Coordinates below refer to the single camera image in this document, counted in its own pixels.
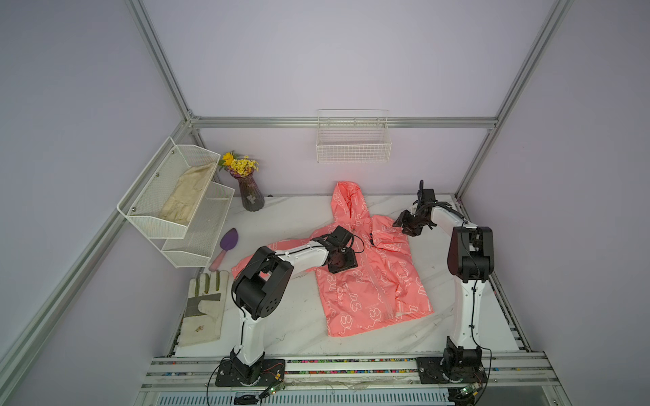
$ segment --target white wire basket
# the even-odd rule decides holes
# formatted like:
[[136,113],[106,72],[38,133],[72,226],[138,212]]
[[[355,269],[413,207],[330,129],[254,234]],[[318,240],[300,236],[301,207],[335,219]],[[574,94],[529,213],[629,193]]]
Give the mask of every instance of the white wire basket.
[[[220,158],[218,153],[195,145],[177,145],[171,138],[161,149],[165,145],[169,147],[169,143],[172,145],[169,152],[140,194],[129,204],[134,183],[118,203],[118,211],[176,268],[204,267],[215,251],[235,189],[208,182],[188,216],[188,224],[159,218],[181,175],[192,166],[216,163]],[[211,179],[215,171],[216,165],[209,174]]]
[[[159,218],[167,199],[176,188],[178,179],[192,166],[201,166],[211,162],[218,162],[221,157],[218,153],[195,145],[176,145],[173,147],[162,164],[151,176],[147,185],[135,199],[124,216],[147,238],[184,238],[198,211],[198,205],[189,216],[189,223],[183,225]],[[210,173],[210,178],[215,175],[216,165]],[[201,192],[200,200],[205,196],[207,187]]]
[[388,162],[388,110],[319,110],[316,156],[321,163]]
[[185,238],[168,239],[162,246],[162,254],[176,268],[208,266],[234,194],[235,189],[215,182],[208,184]]

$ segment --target metal extrusion beam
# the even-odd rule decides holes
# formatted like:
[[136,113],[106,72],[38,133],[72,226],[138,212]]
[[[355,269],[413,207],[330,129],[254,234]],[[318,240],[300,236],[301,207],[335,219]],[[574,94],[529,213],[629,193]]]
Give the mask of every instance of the metal extrusion beam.
[[[182,121],[174,130],[172,139],[174,142],[180,141],[189,132],[189,122]],[[167,148],[160,148],[135,181],[125,197],[127,203],[130,199],[137,197],[147,180],[153,175],[172,146],[171,142],[168,144]],[[0,405],[4,405],[15,393],[56,326],[94,275],[125,223],[126,219],[117,210],[113,210],[113,213],[70,268],[68,274],[36,313],[36,316],[9,349],[7,355],[0,361]]]
[[537,38],[532,44],[526,59],[519,69],[519,73],[515,78],[514,82],[510,86],[510,90],[506,96],[506,99],[501,104],[499,108],[499,113],[497,114],[497,124],[493,129],[489,129],[483,142],[481,143],[472,163],[467,169],[467,173],[463,177],[458,190],[456,191],[456,197],[462,199],[463,195],[466,193],[469,185],[471,184],[474,176],[478,172],[478,169],[485,161],[485,158],[488,155],[490,148],[494,144],[494,141],[499,136],[503,125],[506,123],[506,120],[510,116],[517,100],[523,93],[524,88],[528,84],[532,73],[537,68],[537,65],[540,63],[541,56],[544,54],[546,48],[548,48],[551,38],[558,30],[564,16],[571,8],[573,0],[556,0],[555,4],[551,8],[549,15],[546,17],[544,24],[542,25],[541,30],[539,31]]
[[[420,384],[416,357],[442,357],[442,353],[400,355],[319,355],[278,356],[287,359],[287,389],[346,388],[360,385],[367,388],[464,387],[462,383],[440,385]],[[147,372],[141,392],[201,392],[221,357],[154,358]],[[484,353],[483,365],[489,365]],[[492,354],[489,385],[492,386],[559,386],[560,382],[544,353]],[[211,387],[211,392],[229,390]]]
[[158,36],[153,29],[151,18],[147,13],[147,9],[145,8],[144,3],[142,0],[125,0],[125,2],[129,7],[129,11],[133,16],[135,25],[138,27],[140,35],[142,35],[142,39],[144,40],[147,49],[149,49],[149,53],[151,54],[156,67],[162,75],[162,79],[164,80],[167,89],[169,89],[172,95],[172,99],[174,99],[174,103],[176,104],[178,111],[181,113],[182,117],[184,117],[185,120],[189,120],[192,116],[192,112],[187,106],[187,102],[183,97],[183,93],[181,92],[181,88],[178,85],[178,81],[174,77],[172,67],[169,65],[169,61],[164,54],[160,40],[158,39]]
[[[349,122],[350,118],[331,118]],[[194,117],[197,128],[316,128],[317,117]],[[494,117],[388,117],[390,128],[493,128]]]

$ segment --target pink trowel handle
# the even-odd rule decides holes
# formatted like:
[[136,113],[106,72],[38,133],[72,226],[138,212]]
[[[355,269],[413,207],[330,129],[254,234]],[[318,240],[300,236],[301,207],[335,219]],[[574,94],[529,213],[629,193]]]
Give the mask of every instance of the pink trowel handle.
[[222,249],[219,255],[216,256],[214,259],[212,265],[210,265],[210,272],[216,272],[217,269],[219,269],[219,265],[221,265],[221,261],[224,260],[224,257],[226,256],[226,250]]

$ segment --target black mounting plate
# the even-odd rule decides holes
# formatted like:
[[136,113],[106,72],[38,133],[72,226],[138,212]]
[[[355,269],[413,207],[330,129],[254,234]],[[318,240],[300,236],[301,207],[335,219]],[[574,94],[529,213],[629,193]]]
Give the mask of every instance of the black mounting plate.
[[[418,357],[415,359],[415,362],[417,363],[417,373],[420,375],[420,383],[424,385],[450,383],[449,379],[445,377],[446,375],[442,367],[442,360],[442,357]],[[478,382],[477,377],[480,378],[481,382],[488,381],[485,371],[482,371],[479,368],[468,367],[459,368],[459,371],[454,373],[451,378],[454,383],[474,383]]]
[[[253,385],[246,385],[245,387],[268,387],[276,381],[276,374],[280,374],[280,377],[284,379],[286,361],[283,359],[265,359],[262,362],[262,371],[268,370],[268,372],[262,372],[259,376],[257,382]],[[219,372],[216,374],[214,379],[214,384],[218,387],[244,387],[244,385],[239,381],[239,374],[233,367],[232,362],[225,361],[224,366],[219,368]]]

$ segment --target pink jacket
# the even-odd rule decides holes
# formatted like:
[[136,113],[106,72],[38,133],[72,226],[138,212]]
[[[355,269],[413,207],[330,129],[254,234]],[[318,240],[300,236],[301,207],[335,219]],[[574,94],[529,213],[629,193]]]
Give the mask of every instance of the pink jacket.
[[[327,266],[312,268],[320,290],[330,336],[351,336],[433,313],[426,291],[411,260],[408,237],[392,226],[387,216],[370,216],[359,185],[338,182],[331,199],[334,223],[315,231],[311,238],[328,234],[340,225],[363,239],[357,268],[331,274]],[[291,249],[309,239],[285,240],[269,245]],[[354,240],[354,251],[363,244]],[[236,277],[250,257],[234,268]]]

